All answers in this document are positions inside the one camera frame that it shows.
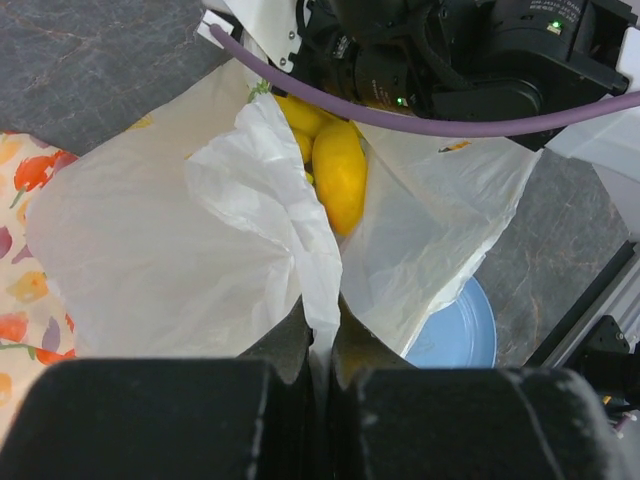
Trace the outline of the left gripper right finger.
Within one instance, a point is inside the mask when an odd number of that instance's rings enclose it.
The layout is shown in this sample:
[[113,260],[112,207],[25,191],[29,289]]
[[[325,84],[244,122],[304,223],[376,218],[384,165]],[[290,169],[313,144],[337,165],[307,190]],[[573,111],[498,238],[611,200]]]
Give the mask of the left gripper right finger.
[[340,325],[330,354],[331,390],[364,386],[379,372],[416,370],[367,328],[345,299],[338,301]]

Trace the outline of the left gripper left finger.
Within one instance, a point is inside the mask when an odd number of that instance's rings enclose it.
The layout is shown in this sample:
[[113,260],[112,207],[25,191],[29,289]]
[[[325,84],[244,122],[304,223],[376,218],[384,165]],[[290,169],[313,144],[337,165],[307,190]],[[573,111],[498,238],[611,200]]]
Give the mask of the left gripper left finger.
[[238,359],[265,361],[286,385],[292,385],[308,367],[313,340],[314,334],[307,324],[302,298],[299,297],[291,311],[242,352]]

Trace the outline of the white plastic bag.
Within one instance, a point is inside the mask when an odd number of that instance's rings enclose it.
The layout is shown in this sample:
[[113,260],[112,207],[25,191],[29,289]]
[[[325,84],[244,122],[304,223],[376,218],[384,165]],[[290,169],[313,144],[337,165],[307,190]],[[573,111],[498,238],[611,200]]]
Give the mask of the white plastic bag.
[[62,168],[28,246],[87,356],[234,356],[296,303],[327,339],[337,301],[398,354],[451,304],[515,215],[538,155],[363,126],[364,215],[345,240],[275,101],[231,60]]

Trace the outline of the large yellow banana bunch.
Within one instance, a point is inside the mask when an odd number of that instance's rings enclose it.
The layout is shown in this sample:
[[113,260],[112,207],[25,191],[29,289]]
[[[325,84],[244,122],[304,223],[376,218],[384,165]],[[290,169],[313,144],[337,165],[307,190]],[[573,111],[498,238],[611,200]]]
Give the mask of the large yellow banana bunch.
[[274,99],[298,143],[307,179],[314,184],[311,161],[316,137],[325,127],[334,123],[345,124],[346,121],[292,95],[287,97],[276,95]]

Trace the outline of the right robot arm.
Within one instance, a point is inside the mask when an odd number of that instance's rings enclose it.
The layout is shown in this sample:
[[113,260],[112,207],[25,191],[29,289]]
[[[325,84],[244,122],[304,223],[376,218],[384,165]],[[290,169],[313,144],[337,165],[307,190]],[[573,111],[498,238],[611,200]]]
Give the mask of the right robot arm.
[[620,1],[298,1],[305,97],[372,126],[506,137],[639,178],[639,30]]

